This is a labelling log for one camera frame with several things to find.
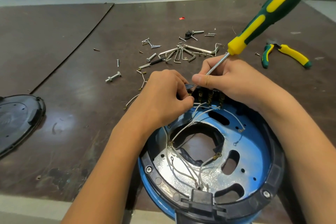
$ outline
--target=silver screw head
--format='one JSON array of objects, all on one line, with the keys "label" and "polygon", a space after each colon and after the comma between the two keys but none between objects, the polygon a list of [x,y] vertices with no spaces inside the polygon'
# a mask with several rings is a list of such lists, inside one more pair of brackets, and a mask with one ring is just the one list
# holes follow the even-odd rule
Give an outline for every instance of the silver screw head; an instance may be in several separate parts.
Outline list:
[{"label": "silver screw head", "polygon": [[268,191],[266,191],[266,190],[264,190],[264,192],[263,192],[262,194],[263,194],[264,197],[266,197],[266,198],[270,198],[270,197],[271,197],[271,194],[270,194]]},{"label": "silver screw head", "polygon": [[147,166],[146,167],[146,173],[150,174],[153,171],[153,167],[152,166]]}]

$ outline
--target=person's right hand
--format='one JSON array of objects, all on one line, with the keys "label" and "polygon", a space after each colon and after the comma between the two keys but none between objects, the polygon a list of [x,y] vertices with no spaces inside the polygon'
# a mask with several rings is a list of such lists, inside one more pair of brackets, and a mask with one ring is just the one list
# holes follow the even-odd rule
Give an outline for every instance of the person's right hand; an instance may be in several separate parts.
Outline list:
[{"label": "person's right hand", "polygon": [[218,89],[229,98],[259,111],[267,101],[267,95],[279,86],[237,55],[226,59],[212,75],[205,75],[222,57],[223,55],[204,60],[201,71],[193,75],[192,81],[202,87]]}]

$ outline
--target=person's left arm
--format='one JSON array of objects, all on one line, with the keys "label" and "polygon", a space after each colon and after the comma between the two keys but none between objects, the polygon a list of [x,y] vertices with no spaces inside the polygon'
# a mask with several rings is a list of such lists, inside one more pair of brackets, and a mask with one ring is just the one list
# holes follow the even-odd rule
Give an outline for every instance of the person's left arm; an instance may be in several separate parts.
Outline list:
[{"label": "person's left arm", "polygon": [[151,74],[143,91],[114,127],[62,224],[121,223],[132,171],[147,138],[193,106],[194,98],[188,96],[185,83],[187,80],[175,70]]}]

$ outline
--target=forearm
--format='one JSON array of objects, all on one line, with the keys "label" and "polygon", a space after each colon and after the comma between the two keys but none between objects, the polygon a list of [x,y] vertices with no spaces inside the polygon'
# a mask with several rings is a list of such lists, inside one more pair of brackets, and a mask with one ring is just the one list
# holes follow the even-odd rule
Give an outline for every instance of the forearm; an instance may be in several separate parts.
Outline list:
[{"label": "forearm", "polygon": [[147,136],[141,129],[126,119],[116,125],[62,223],[121,222],[132,171]]},{"label": "forearm", "polygon": [[259,112],[277,135],[309,223],[334,223],[336,150],[303,107],[276,86]]}]

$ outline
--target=brown tabletop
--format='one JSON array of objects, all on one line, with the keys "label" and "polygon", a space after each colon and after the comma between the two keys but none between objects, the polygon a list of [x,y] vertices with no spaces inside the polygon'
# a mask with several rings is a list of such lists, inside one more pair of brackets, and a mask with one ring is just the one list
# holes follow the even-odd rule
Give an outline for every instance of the brown tabletop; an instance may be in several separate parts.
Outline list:
[{"label": "brown tabletop", "polygon": [[31,93],[78,47],[112,6],[1,7],[0,96]]},{"label": "brown tabletop", "polygon": [[[187,29],[217,33],[198,36],[188,43],[213,50],[227,44],[258,12],[265,0],[201,0],[115,5],[96,30],[69,59],[34,93],[45,100],[46,119],[17,150],[0,160],[0,191],[6,194],[72,201],[92,171],[112,128],[124,114],[124,105],[136,94],[142,77],[136,72],[154,52],[179,42]],[[151,50],[141,41],[150,37],[161,48]],[[256,38],[240,55],[250,65],[284,87],[304,106],[335,144],[336,65],[333,42],[336,26],[328,18],[301,3],[281,22]],[[259,56],[266,40],[277,39],[304,53],[313,62],[305,70],[292,58],[274,51],[268,69]],[[92,47],[99,46],[101,52]],[[117,68],[116,59],[120,59]],[[201,68],[203,57],[182,64],[160,63],[146,69],[176,69],[188,80]],[[120,71],[121,78],[105,83]],[[133,180],[131,191],[137,190]],[[135,208],[157,210],[142,190]],[[264,223],[289,219],[276,198],[261,215]]]}]

